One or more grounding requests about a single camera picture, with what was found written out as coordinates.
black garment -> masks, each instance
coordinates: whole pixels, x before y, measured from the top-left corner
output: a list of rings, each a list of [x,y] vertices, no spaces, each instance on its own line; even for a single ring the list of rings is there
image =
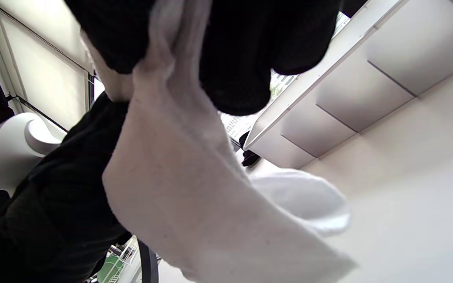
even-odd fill
[[[0,282],[81,283],[127,233],[101,180],[127,106],[102,94],[18,186],[0,220]]]
[[[65,0],[109,68],[132,72],[148,44],[154,0]],[[200,80],[219,111],[249,115],[270,99],[270,69],[313,68],[324,56],[340,0],[214,0]]]
[[[244,150],[244,144],[246,143],[246,139],[248,138],[250,131],[247,131],[239,138],[239,143],[241,144],[241,149]],[[259,161],[261,158],[258,154],[252,151],[244,151],[242,153],[244,156],[244,160],[242,161],[242,166],[248,167]]]

